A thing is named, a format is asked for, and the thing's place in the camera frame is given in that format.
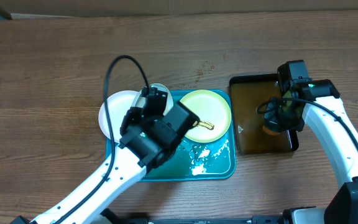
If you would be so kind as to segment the green and yellow sponge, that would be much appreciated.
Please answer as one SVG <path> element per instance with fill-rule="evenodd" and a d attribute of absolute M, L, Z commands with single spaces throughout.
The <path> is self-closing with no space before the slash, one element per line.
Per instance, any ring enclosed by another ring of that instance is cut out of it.
<path fill-rule="evenodd" d="M 279 134 L 280 134 L 280 132 L 272 131 L 272 130 L 270 130 L 269 128 L 267 128 L 266 126 L 263 126 L 262 129 L 263 129 L 263 131 L 264 131 L 265 133 L 267 133 L 267 134 L 269 134 L 269 135 L 275 136 L 275 135 L 279 135 Z"/>

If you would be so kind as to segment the white plate with sauce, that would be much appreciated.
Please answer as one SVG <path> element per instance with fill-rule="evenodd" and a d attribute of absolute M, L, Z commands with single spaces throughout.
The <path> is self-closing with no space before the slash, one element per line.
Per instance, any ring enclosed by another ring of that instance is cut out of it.
<path fill-rule="evenodd" d="M 166 86 L 154 83 L 149 88 L 143 87 L 131 106 L 140 108 L 140 114 L 144 117 L 165 116 L 173 107 L 173 98 Z"/>

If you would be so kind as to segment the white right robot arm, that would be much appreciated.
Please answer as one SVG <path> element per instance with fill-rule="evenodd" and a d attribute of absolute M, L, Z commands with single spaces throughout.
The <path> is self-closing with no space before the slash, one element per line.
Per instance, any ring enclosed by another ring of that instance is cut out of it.
<path fill-rule="evenodd" d="M 256 112 L 264 116 L 265 129 L 271 132 L 301 131 L 304 124 L 309 126 L 331 163 L 338 186 L 358 180 L 358 132 L 340 98 L 272 97 Z"/>

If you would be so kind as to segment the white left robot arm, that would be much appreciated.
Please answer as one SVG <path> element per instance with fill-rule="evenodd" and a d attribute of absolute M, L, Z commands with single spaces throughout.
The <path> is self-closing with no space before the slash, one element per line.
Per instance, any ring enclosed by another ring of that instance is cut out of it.
<path fill-rule="evenodd" d="M 123 191 L 167 162 L 197 115 L 177 103 L 166 115 L 144 116 L 131 108 L 112 154 L 82 184 L 32 223 L 91 223 Z"/>

